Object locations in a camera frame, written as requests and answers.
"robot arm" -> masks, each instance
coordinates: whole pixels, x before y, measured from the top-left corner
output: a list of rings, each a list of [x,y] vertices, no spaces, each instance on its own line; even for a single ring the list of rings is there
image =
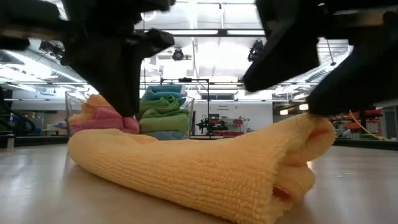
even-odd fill
[[[134,33],[140,13],[167,11],[174,0],[0,1],[0,49],[24,50],[28,37],[61,40],[62,63],[93,85],[123,116],[139,111],[141,61],[172,46],[171,34]],[[349,39],[353,53],[307,98],[310,112],[328,115],[398,97],[396,1],[257,0],[267,43],[246,72],[249,91],[269,88],[319,65],[318,37]],[[106,16],[112,13],[118,16]]]
[[[123,116],[139,111],[141,62],[172,46],[171,34],[134,33],[141,13],[167,11],[162,0],[63,0],[69,21],[56,5],[38,0],[0,1],[0,49],[25,50],[28,37],[61,40],[61,64],[71,66]]]

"yellow cable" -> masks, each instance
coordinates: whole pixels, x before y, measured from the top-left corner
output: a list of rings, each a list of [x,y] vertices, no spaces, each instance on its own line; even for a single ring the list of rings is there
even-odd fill
[[[364,126],[361,125],[361,123],[355,119],[353,112],[350,110],[349,114],[351,115],[351,117],[353,118],[353,120],[359,125],[359,127],[361,127],[364,131],[366,131],[368,134],[370,134],[371,136],[377,138],[378,140],[386,140],[386,138],[382,137],[382,136],[377,136],[375,134],[370,133]]]

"green towel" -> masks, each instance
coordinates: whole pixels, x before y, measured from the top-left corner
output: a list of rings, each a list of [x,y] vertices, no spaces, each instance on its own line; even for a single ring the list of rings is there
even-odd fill
[[[174,96],[162,97],[159,100],[141,100],[136,118],[140,120],[142,115],[149,109],[156,109],[160,113],[166,113],[168,111],[180,109],[180,103]]]
[[[189,110],[187,109],[177,109],[172,111],[167,111],[165,113],[162,112],[163,110],[158,110],[157,108],[151,108],[142,114],[141,119],[143,118],[163,118],[167,116],[175,116],[180,114],[189,114]]]
[[[189,117],[180,113],[174,116],[161,118],[142,118],[139,121],[142,133],[151,131],[181,131],[184,134],[189,132]]]

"folded towel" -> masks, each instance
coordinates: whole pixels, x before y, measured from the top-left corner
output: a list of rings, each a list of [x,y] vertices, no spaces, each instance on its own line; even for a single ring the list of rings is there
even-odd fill
[[[178,114],[163,118],[142,118],[139,120],[141,132],[180,131],[188,134],[190,119],[187,114]]]
[[[116,111],[103,96],[92,94],[88,97],[87,102],[81,105],[81,112],[83,114],[93,114],[100,107]]]
[[[115,129],[87,130],[68,143],[88,172],[238,224],[270,224],[312,187],[307,162],[335,140],[309,114],[216,141],[158,141]]]
[[[164,140],[183,140],[186,139],[188,136],[180,131],[154,131],[149,133],[143,133],[148,136],[152,136],[157,140],[164,141]]]
[[[136,118],[141,119],[145,111],[149,109],[156,109],[160,113],[166,113],[180,109],[180,103],[174,96],[161,97],[159,100],[141,100]]]
[[[142,115],[142,118],[164,118],[167,116],[176,116],[176,115],[180,115],[180,114],[189,115],[189,112],[190,112],[187,109],[177,109],[177,110],[167,111],[165,113],[162,113],[160,111],[161,110],[158,110],[156,108],[151,108],[144,112],[144,114]]]
[[[71,135],[86,129],[109,128],[125,133],[139,133],[138,122],[132,118],[123,118],[102,96],[91,95],[81,108],[82,114],[74,115],[68,120]]]
[[[144,95],[142,96],[142,100],[159,100],[162,97],[166,96],[174,96],[178,99],[181,99],[185,95],[181,93],[182,86],[181,85],[157,85],[157,86],[148,86]]]
[[[87,129],[109,129],[116,128],[119,130],[124,129],[123,120],[119,118],[108,118],[102,120],[89,120],[89,121],[76,121],[71,124],[72,134]]]

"orange towel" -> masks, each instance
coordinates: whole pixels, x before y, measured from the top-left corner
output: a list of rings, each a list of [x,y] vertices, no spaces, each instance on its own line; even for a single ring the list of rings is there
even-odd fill
[[[68,148],[78,165],[116,184],[239,224],[271,224],[311,189],[307,162],[334,140],[330,122],[302,114],[216,141],[87,130]]]
[[[92,94],[88,97],[87,102],[81,104],[81,114],[69,118],[69,124],[73,124],[77,121],[89,121],[94,119],[97,108],[107,108],[116,111],[103,96]]]

